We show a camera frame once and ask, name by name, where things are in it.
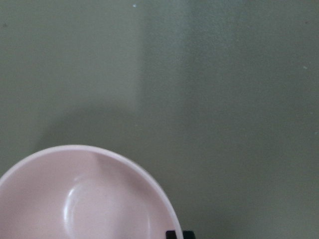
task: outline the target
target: black object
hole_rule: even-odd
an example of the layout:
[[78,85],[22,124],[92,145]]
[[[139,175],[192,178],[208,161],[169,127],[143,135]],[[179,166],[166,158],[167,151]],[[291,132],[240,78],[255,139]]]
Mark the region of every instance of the black object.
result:
[[[183,231],[184,239],[196,239],[193,231]],[[175,231],[167,231],[166,239],[177,239]]]

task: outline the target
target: green-gray surface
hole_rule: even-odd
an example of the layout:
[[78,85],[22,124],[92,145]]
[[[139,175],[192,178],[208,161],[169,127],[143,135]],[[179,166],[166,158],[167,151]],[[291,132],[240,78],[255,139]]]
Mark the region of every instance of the green-gray surface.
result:
[[0,175],[88,144],[198,239],[317,239],[319,3],[3,0]]

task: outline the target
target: gray table surface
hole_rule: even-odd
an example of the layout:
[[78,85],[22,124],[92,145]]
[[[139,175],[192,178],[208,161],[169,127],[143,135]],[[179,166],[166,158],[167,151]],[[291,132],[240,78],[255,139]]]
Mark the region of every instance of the gray table surface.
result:
[[319,4],[0,2],[0,175],[47,147],[125,155],[198,239],[317,239]]

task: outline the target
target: pink bowl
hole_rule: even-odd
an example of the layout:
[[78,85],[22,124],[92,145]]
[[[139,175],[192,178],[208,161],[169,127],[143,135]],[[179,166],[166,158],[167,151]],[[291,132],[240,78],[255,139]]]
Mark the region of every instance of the pink bowl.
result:
[[111,151],[58,146],[0,179],[1,239],[164,239],[182,232],[164,191]]

